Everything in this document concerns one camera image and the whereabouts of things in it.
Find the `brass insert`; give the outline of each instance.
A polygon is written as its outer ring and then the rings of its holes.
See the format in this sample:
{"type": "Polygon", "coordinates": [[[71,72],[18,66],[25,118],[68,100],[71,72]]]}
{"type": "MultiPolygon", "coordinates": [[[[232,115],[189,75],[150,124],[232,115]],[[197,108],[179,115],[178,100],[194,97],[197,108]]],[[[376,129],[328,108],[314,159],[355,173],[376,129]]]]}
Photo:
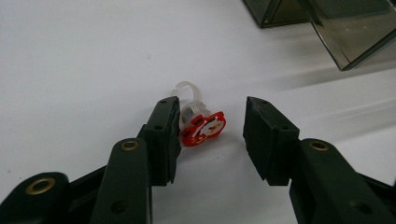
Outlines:
{"type": "Polygon", "coordinates": [[[309,142],[309,146],[311,146],[313,149],[319,150],[319,151],[329,150],[329,147],[327,146],[327,144],[325,144],[323,142],[319,142],[319,141],[309,142]]]}
{"type": "Polygon", "coordinates": [[[37,195],[47,192],[55,185],[55,179],[52,177],[43,177],[37,179],[26,188],[26,193],[30,195],[37,195]]]}
{"type": "Polygon", "coordinates": [[[130,151],[136,149],[138,146],[139,144],[136,141],[128,141],[122,143],[121,148],[122,150],[130,151]]]}

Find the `red object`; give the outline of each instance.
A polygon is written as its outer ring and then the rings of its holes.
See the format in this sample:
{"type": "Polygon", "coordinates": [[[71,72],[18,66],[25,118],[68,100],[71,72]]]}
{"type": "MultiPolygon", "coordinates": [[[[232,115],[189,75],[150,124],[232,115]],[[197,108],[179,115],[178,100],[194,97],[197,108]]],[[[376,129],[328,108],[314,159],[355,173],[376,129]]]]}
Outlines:
{"type": "Polygon", "coordinates": [[[218,136],[224,129],[226,120],[222,111],[204,118],[198,115],[191,120],[191,126],[181,132],[181,141],[186,147],[194,147],[208,138],[218,136]]]}

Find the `white table surface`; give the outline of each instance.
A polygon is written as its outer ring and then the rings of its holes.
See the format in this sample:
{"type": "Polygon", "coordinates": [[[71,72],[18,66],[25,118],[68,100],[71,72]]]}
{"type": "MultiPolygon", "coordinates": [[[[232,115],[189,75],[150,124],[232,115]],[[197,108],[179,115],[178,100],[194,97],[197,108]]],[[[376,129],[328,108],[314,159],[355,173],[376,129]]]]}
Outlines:
{"type": "Polygon", "coordinates": [[[310,24],[261,30],[240,0],[1,0],[0,201],[32,175],[105,165],[188,80],[228,123],[182,149],[175,184],[153,190],[154,223],[296,223],[289,188],[261,181],[245,150],[247,96],[393,184],[393,46],[340,72],[310,24]]]}

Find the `brass screw insert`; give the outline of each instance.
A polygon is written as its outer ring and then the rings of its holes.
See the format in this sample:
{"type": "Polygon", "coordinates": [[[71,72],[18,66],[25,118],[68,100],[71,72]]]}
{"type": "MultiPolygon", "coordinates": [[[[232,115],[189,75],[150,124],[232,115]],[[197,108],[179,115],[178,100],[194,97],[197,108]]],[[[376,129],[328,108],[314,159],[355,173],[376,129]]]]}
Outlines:
{"type": "Polygon", "coordinates": [[[55,185],[55,179],[52,177],[43,177],[37,179],[35,182],[30,184],[27,188],[25,193],[30,195],[37,195],[47,192],[49,189],[55,185]]]}

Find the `small plastic part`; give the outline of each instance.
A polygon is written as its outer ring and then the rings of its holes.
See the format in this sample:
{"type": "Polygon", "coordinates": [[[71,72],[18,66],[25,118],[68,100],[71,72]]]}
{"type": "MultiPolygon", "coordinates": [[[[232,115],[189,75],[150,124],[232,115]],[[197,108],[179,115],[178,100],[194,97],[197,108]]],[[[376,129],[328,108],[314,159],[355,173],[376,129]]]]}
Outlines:
{"type": "Polygon", "coordinates": [[[200,90],[188,81],[178,83],[172,96],[177,96],[178,91],[186,86],[191,87],[193,100],[180,110],[181,142],[186,147],[194,147],[218,136],[225,127],[226,119],[222,111],[212,114],[207,110],[200,90]]]}

